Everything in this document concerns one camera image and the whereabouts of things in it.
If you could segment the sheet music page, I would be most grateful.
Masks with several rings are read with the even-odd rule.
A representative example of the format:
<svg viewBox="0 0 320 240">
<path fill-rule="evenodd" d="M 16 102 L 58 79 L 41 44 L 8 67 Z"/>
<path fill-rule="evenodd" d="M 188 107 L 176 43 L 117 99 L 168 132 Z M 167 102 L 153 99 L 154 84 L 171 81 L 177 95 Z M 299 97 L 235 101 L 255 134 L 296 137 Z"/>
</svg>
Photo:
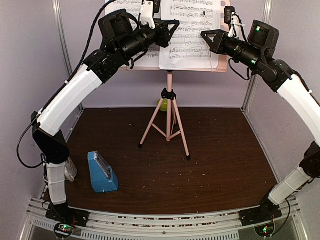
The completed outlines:
<svg viewBox="0 0 320 240">
<path fill-rule="evenodd" d="M 117 10 L 125 9 L 127 13 L 133 15 L 138 20 L 141 5 L 142 0 L 116 0 L 105 8 L 105 15 Z M 153 18 L 159 17 L 160 14 L 155 13 Z M 159 67 L 159 59 L 160 47 L 153 44 L 148 48 L 148 52 L 134 64 L 134 67 L 157 69 Z"/>
<path fill-rule="evenodd" d="M 216 69 L 219 58 L 214 56 L 201 32 L 220 29 L 220 0 L 163 0 L 162 20 L 178 20 L 167 48 L 159 53 L 162 70 Z"/>
</svg>

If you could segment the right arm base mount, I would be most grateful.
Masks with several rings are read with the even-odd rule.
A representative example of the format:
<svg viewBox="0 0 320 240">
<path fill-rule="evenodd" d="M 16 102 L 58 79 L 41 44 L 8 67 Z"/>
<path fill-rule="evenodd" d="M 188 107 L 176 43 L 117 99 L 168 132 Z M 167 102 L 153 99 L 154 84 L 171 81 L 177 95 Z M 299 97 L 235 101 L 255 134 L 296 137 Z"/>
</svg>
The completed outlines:
<svg viewBox="0 0 320 240">
<path fill-rule="evenodd" d="M 274 220 L 282 217 L 279 205 L 272 203 L 265 195 L 258 207 L 253 207 L 239 212 L 243 227 L 254 225 L 255 233 L 262 238 L 271 237 L 276 231 Z"/>
</svg>

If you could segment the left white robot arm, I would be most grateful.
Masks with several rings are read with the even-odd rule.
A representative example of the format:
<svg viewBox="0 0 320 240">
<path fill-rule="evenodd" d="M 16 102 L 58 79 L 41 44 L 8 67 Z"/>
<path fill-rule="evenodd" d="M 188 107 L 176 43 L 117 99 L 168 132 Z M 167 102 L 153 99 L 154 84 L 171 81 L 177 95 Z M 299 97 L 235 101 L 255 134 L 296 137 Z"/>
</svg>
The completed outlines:
<svg viewBox="0 0 320 240">
<path fill-rule="evenodd" d="M 92 53 L 84 51 L 78 65 L 58 91 L 32 116 L 28 129 L 44 155 L 52 213 L 61 222 L 72 218 L 67 207 L 65 165 L 70 151 L 61 127 L 92 92 L 108 82 L 123 66 L 133 68 L 152 45 L 167 48 L 180 22 L 154 16 L 153 1 L 143 1 L 139 17 L 122 8 L 106 15 L 99 10 L 92 26 L 102 42 Z"/>
</svg>

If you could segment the pink perforated music stand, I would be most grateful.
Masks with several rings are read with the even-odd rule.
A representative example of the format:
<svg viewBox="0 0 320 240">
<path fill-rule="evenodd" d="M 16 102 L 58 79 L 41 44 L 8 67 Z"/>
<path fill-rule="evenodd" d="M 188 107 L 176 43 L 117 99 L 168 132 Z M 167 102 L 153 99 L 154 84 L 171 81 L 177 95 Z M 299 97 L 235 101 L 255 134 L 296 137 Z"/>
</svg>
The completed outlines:
<svg viewBox="0 0 320 240">
<path fill-rule="evenodd" d="M 221 13 L 220 13 L 220 26 L 222 25 L 221 14 L 222 14 L 222 2 L 221 2 Z M 181 136 L 182 142 L 185 149 L 185 155 L 187 159 L 190 159 L 190 152 L 188 149 L 188 144 L 186 136 L 183 129 L 183 124 L 181 116 L 179 113 L 177 95 L 173 90 L 173 73 L 175 71 L 200 71 L 200 72 L 226 72 L 227 70 L 227 59 L 226 57 L 218 56 L 212 53 L 215 57 L 218 57 L 218 66 L 215 69 L 186 69 L 186 70 L 165 70 L 167 72 L 167 86 L 163 89 L 160 99 L 167 99 L 167 112 L 160 111 L 160 106 L 162 100 L 157 105 L 148 126 L 143 134 L 142 139 L 140 140 L 139 147 L 141 148 L 146 140 L 146 137 L 151 128 L 155 128 L 159 133 L 161 133 L 167 142 L 170 142 L 174 137 Z M 139 70 L 164 70 L 160 69 L 159 62 L 158 68 L 142 68 L 138 67 Z"/>
</svg>

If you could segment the blue metronome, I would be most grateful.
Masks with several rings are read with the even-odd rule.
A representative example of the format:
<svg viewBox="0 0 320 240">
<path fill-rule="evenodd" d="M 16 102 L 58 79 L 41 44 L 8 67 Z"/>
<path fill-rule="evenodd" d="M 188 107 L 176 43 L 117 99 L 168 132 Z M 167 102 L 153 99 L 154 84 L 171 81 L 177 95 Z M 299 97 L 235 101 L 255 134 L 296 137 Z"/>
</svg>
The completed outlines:
<svg viewBox="0 0 320 240">
<path fill-rule="evenodd" d="M 119 181 L 117 174 L 98 151 L 87 154 L 90 183 L 95 193 L 108 193 L 117 191 Z"/>
</svg>

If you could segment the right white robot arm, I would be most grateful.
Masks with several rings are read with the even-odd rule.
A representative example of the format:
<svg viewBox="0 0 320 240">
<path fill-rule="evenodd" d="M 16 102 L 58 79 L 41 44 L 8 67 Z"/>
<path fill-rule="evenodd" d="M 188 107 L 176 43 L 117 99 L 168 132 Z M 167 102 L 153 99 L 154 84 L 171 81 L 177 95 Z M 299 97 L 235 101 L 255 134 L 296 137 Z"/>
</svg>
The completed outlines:
<svg viewBox="0 0 320 240">
<path fill-rule="evenodd" d="M 247 41 L 230 37 L 221 29 L 202 31 L 200 35 L 211 52 L 229 56 L 247 66 L 253 75 L 259 75 L 290 104 L 314 138 L 299 165 L 261 200 L 256 216 L 266 221 L 276 212 L 275 206 L 320 176 L 320 104 L 297 71 L 273 58 L 280 36 L 278 29 L 254 20 Z"/>
</svg>

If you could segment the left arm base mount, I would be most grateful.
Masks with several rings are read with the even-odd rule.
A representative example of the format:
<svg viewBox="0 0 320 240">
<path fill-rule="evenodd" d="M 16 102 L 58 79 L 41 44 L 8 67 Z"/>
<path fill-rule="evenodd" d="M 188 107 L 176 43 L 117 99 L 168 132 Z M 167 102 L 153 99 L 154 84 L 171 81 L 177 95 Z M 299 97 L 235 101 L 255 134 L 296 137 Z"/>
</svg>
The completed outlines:
<svg viewBox="0 0 320 240">
<path fill-rule="evenodd" d="M 45 217 L 56 221 L 53 233 L 61 240 L 72 236 L 77 227 L 86 227 L 90 213 L 86 210 L 71 208 L 68 203 L 54 205 L 50 200 L 45 200 L 41 207 L 46 211 Z"/>
</svg>

